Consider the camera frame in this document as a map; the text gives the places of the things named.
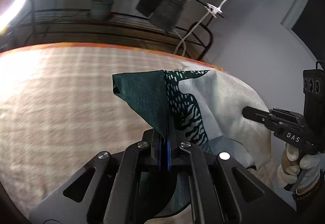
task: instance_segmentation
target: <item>metal rack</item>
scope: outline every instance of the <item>metal rack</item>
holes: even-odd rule
[[[109,42],[117,45],[136,45],[136,43],[143,42],[153,47],[169,45],[172,48],[175,47],[175,42],[179,40],[176,33],[166,33],[152,25],[149,19],[145,17],[112,12],[111,17],[107,20],[94,20],[89,17],[89,9],[35,10],[33,0],[30,0],[30,3],[31,10],[7,30],[6,36],[8,43],[10,43],[9,49],[41,44],[42,40],[47,36],[60,39],[60,42],[64,41],[62,40],[64,38],[76,37],[79,42]],[[181,37],[184,37],[196,23],[189,29],[176,27],[175,30]],[[64,26],[64,29],[62,30],[62,27],[58,29],[55,25]],[[210,40],[207,45],[195,33],[192,33],[186,39],[187,43],[204,47],[203,53],[197,60],[202,59],[213,42],[213,35],[207,26],[201,24],[201,27],[209,34]],[[27,30],[27,33],[24,34],[23,28],[29,29],[29,31]],[[122,34],[114,33],[112,28],[125,29],[126,31]],[[141,36],[141,34],[137,34],[139,32],[148,33],[148,36],[143,36],[143,34]]]

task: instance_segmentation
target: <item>screw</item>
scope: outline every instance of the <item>screw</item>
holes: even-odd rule
[[[188,141],[183,141],[183,142],[181,142],[181,147],[182,148],[189,148],[189,147],[191,147],[191,143],[190,142],[188,142]]]
[[[138,142],[138,147],[146,148],[146,147],[148,147],[148,143],[146,141],[140,141],[140,142]]]
[[[107,151],[101,151],[99,154],[98,154],[98,158],[99,159],[106,159],[107,157],[109,157],[109,153]]]

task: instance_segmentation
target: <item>white glove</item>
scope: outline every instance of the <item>white glove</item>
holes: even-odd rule
[[[279,186],[283,188],[287,184],[294,184],[300,169],[306,169],[307,172],[296,190],[298,195],[302,195],[310,191],[320,178],[321,154],[306,154],[300,162],[297,161],[298,157],[299,149],[286,144],[281,165],[277,170],[277,179]]]

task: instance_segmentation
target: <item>beige checkered blanket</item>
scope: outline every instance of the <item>beige checkered blanket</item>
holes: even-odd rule
[[[98,152],[150,128],[114,96],[112,74],[182,69],[140,49],[59,46],[0,56],[0,181],[25,216]],[[189,223],[190,211],[163,221]]]

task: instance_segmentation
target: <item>camera lens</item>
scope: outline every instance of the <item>camera lens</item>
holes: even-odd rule
[[[314,81],[312,79],[309,79],[309,92],[313,92],[314,90]]]
[[[315,92],[316,92],[316,94],[318,94],[320,92],[320,89],[321,89],[321,86],[320,86],[319,81],[317,80],[315,82]]]

